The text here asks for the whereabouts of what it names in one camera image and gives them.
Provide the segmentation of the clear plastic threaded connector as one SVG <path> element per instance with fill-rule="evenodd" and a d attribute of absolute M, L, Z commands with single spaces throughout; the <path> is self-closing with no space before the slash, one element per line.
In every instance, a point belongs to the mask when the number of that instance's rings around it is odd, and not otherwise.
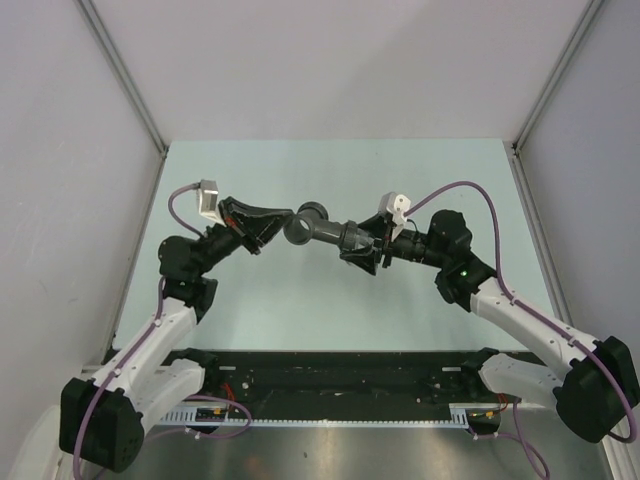
<path fill-rule="evenodd" d="M 376 237 L 371 233 L 357 229 L 354 234 L 352 250 L 368 252 L 375 246 L 375 241 Z"/>

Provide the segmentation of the dark grey pipe fitting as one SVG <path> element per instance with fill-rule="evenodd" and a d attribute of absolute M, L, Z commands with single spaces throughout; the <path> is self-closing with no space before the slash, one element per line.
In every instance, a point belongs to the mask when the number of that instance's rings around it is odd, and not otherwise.
<path fill-rule="evenodd" d="M 303 203 L 284 228 L 285 238 L 302 246 L 311 240 L 335 245 L 340 251 L 358 248 L 358 227 L 354 222 L 331 221 L 326 208 L 314 201 Z"/>

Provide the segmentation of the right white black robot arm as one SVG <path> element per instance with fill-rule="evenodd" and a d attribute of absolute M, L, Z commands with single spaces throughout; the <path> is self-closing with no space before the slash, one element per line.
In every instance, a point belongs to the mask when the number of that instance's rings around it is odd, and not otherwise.
<path fill-rule="evenodd" d="M 463 215 L 440 210 L 427 232 L 394 231 L 389 214 L 347 222 L 340 257 L 374 275 L 397 258 L 437 269 L 436 287 L 456 304 L 498 326 L 529 349 L 541 365 L 524 364 L 515 373 L 490 355 L 461 376 L 463 393 L 484 401 L 494 392 L 526 398 L 557 412 L 577 436 L 598 443 L 639 403 L 639 381 L 631 352 L 620 339 L 599 340 L 549 318 L 508 288 L 498 271 L 471 249 L 472 233 Z"/>

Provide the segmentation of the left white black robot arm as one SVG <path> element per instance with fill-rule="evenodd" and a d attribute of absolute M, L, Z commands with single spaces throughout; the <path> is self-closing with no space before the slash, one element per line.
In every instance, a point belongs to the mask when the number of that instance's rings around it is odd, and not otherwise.
<path fill-rule="evenodd" d="M 167 413 L 192 395 L 207 400 L 220 390 L 220 374 L 195 360 L 158 369 L 211 308 L 218 282 L 207 273 L 239 249 L 260 254 L 294 213 L 232 197 L 206 212 L 213 223 L 195 237 L 172 235 L 160 243 L 157 304 L 149 319 L 88 379 L 73 378 L 62 390 L 59 447 L 71 455 L 76 479 L 83 462 L 126 470 Z"/>

